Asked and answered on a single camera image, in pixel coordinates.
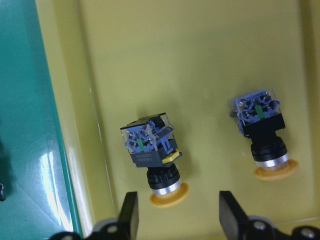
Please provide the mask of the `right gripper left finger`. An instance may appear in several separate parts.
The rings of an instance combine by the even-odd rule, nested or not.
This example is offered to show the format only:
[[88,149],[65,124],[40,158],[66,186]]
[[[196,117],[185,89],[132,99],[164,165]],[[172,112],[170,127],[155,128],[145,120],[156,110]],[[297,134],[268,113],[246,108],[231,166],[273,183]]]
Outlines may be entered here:
[[139,227],[138,192],[127,192],[118,216],[118,224],[124,230],[128,240],[136,240]]

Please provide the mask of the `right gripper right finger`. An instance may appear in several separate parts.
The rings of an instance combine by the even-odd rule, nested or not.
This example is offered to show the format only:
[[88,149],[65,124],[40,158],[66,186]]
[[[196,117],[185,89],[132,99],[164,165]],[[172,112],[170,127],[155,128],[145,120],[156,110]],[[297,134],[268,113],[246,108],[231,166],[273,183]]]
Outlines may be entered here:
[[219,192],[219,222],[227,240],[244,239],[249,217],[227,190]]

